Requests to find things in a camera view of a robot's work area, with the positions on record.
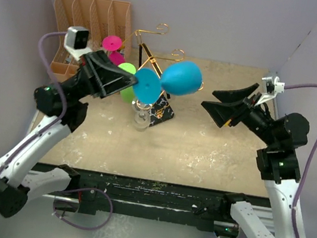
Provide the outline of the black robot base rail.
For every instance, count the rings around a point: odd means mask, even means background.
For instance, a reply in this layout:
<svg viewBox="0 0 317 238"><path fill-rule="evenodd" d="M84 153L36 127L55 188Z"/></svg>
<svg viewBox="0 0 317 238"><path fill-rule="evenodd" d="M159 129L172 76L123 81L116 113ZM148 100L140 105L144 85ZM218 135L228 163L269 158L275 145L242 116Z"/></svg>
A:
<svg viewBox="0 0 317 238"><path fill-rule="evenodd" d="M224 206L225 191L77 169L86 191L52 191L57 200L79 204L79 213L113 212L135 218L188 225L235 236L238 224Z"/></svg>

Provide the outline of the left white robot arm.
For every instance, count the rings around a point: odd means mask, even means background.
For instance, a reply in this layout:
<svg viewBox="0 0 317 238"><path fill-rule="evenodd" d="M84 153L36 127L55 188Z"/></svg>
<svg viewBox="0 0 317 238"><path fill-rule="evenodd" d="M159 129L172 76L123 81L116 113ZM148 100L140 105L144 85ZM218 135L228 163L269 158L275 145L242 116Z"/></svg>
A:
<svg viewBox="0 0 317 238"><path fill-rule="evenodd" d="M114 65L103 51L80 55L74 76L59 82L52 70L52 84L35 89L37 109L45 118L15 147L0 157L0 215L9 218L37 197L54 192L73 196L83 192L80 174L68 165L38 174L29 172L56 144L85 121L87 96L106 98L137 84L135 75Z"/></svg>

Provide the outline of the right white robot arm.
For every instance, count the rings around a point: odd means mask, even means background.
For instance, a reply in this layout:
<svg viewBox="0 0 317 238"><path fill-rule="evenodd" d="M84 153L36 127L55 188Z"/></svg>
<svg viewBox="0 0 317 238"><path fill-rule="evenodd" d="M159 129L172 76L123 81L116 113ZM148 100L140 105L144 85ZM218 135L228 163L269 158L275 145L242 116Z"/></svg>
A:
<svg viewBox="0 0 317 238"><path fill-rule="evenodd" d="M309 122L299 113L290 113L274 120L258 84L239 90L216 90L213 101L203 101L218 127L243 123L265 144L257 151L256 164L270 200L274 232L270 232L255 214L243 193L224 195L219 215L235 221L247 238L306 238L300 199L297 195L303 181L296 148L307 144Z"/></svg>

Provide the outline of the blue wine glass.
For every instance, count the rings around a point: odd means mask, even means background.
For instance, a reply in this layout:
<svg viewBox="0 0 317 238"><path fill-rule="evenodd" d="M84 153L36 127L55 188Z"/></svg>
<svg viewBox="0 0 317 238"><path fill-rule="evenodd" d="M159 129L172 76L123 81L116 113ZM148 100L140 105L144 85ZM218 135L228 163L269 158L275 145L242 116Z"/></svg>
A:
<svg viewBox="0 0 317 238"><path fill-rule="evenodd" d="M153 70L141 68L135 73L137 83L132 86L141 103L154 104L164 91L175 96L193 94L203 86L200 68L189 61L167 67L159 77Z"/></svg>

